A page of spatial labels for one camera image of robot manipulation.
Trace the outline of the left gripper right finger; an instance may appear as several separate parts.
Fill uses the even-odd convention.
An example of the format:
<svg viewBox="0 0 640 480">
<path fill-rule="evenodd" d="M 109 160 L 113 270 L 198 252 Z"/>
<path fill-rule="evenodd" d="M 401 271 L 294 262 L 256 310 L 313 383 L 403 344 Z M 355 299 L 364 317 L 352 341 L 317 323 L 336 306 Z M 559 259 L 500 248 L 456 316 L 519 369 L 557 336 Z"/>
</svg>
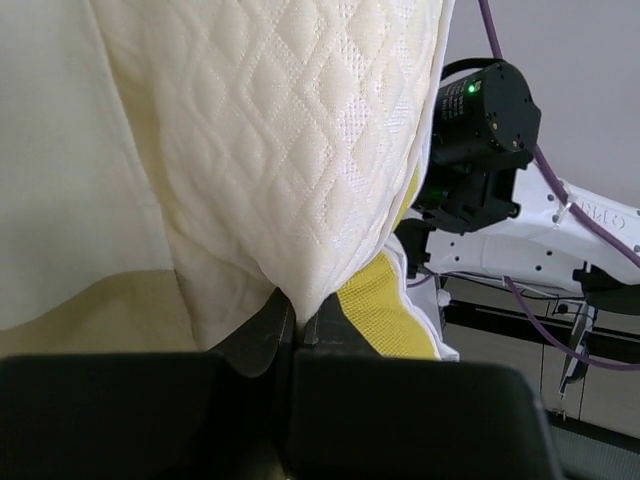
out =
<svg viewBox="0 0 640 480">
<path fill-rule="evenodd" d="M 297 479 L 558 479 L 538 396 L 493 364 L 384 357 L 329 297 L 293 356 Z"/>
</svg>

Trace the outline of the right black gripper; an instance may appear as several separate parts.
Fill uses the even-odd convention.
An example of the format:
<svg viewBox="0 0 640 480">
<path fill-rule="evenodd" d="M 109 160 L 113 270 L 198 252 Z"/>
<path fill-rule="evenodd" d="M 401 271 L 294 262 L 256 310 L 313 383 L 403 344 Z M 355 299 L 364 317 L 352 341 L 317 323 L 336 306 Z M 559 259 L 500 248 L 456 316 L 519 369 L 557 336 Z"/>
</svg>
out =
<svg viewBox="0 0 640 480">
<path fill-rule="evenodd" d="M 429 235 L 437 230 L 464 235 L 515 218 L 520 205 L 513 200 L 517 171 L 475 171 L 469 174 L 431 173 L 411 206 L 416 218 L 405 218 L 397 237 L 407 255 L 407 277 L 426 271 L 431 254 Z"/>
</svg>

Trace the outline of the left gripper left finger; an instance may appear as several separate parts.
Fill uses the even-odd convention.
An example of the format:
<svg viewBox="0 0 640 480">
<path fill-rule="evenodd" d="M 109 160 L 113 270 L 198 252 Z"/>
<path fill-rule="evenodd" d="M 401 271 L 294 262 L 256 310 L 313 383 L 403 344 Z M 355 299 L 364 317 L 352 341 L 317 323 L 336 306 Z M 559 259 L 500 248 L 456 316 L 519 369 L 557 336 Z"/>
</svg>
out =
<svg viewBox="0 0 640 480">
<path fill-rule="evenodd" d="M 5 479 L 281 479 L 270 368 L 295 315 L 275 291 L 206 352 L 1 363 Z"/>
</svg>

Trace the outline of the cream pillow with yellow edge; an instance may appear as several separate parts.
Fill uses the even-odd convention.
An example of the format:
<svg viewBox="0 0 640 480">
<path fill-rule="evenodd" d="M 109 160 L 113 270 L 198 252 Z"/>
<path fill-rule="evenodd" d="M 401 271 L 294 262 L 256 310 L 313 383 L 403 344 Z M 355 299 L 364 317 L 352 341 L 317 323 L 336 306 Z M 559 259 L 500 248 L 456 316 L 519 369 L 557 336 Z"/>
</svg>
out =
<svg viewBox="0 0 640 480">
<path fill-rule="evenodd" d="M 450 1 L 96 1 L 203 349 L 275 290 L 384 355 L 454 360 L 394 230 L 422 185 Z"/>
</svg>

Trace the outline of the blue beige patchwork pillowcase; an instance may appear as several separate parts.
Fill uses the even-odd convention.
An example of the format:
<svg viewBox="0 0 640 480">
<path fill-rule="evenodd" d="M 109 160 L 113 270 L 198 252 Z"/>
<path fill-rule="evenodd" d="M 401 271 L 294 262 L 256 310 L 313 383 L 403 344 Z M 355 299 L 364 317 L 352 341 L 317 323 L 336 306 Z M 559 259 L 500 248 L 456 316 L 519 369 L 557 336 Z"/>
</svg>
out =
<svg viewBox="0 0 640 480">
<path fill-rule="evenodd" d="M 1 5 L 1 353 L 192 351 L 86 1 Z"/>
</svg>

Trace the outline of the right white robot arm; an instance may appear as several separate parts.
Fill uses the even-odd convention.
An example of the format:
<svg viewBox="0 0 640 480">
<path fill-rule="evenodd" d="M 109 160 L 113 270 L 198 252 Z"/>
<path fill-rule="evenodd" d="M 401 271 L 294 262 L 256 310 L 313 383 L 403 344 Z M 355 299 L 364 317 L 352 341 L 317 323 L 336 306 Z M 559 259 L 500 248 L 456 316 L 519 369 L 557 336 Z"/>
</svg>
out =
<svg viewBox="0 0 640 480">
<path fill-rule="evenodd" d="M 492 58 L 442 71 L 414 216 L 397 227 L 409 272 L 509 277 L 598 309 L 639 311 L 639 212 L 547 183 L 541 112 L 523 74 Z"/>
</svg>

